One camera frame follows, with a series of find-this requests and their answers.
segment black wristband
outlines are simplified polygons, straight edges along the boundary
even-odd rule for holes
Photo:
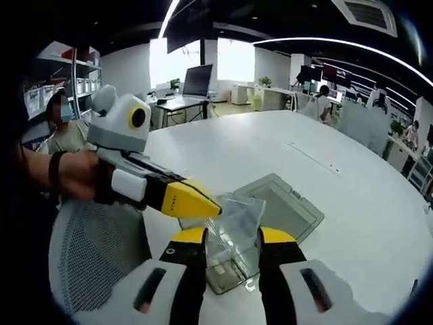
[[[54,152],[51,160],[49,161],[48,178],[51,183],[51,187],[54,190],[60,189],[60,176],[59,176],[59,164],[61,157],[66,151]]]

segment black ceiling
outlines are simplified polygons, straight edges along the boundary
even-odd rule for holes
[[[223,27],[224,24],[228,24],[248,28],[272,38],[342,39],[396,56],[433,80],[432,29],[428,24],[429,15],[422,9],[421,0],[385,0],[383,2],[393,11],[398,28],[398,38],[370,28],[349,24],[331,0],[181,0],[175,14],[185,6],[188,7],[173,19],[166,33],[178,35],[179,38],[187,37],[185,31],[191,29],[181,28],[181,24],[184,21],[187,26],[201,14],[207,22],[220,23],[218,28],[206,30],[206,36],[210,38],[224,36],[244,41],[263,40],[263,37],[251,35],[251,32],[235,31],[230,30],[235,28]],[[90,45],[99,50],[101,55],[147,43],[158,36],[159,26],[170,3],[171,0],[121,1],[115,3],[116,5],[114,3],[107,5],[104,2],[104,5],[101,6],[99,3],[89,2],[86,10],[72,8],[69,15],[63,17],[66,23],[58,31],[57,38],[58,41],[71,46]],[[426,59],[422,66],[418,64],[415,46],[410,42],[410,33],[403,28],[403,18],[414,23],[424,40]],[[285,41],[258,46],[286,53],[305,53],[310,56],[364,66],[389,76],[410,88],[417,95],[423,95],[433,102],[433,91],[427,82],[400,64],[364,49],[323,41]],[[358,71],[359,74],[369,75],[369,78],[373,80],[381,78],[368,70]],[[392,89],[407,93],[407,90],[398,83],[393,83],[389,79],[387,81]]]

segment robot eye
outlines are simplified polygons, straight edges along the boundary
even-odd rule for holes
[[[145,118],[146,114],[143,108],[134,108],[129,114],[129,127],[132,129],[138,129],[143,125]]]

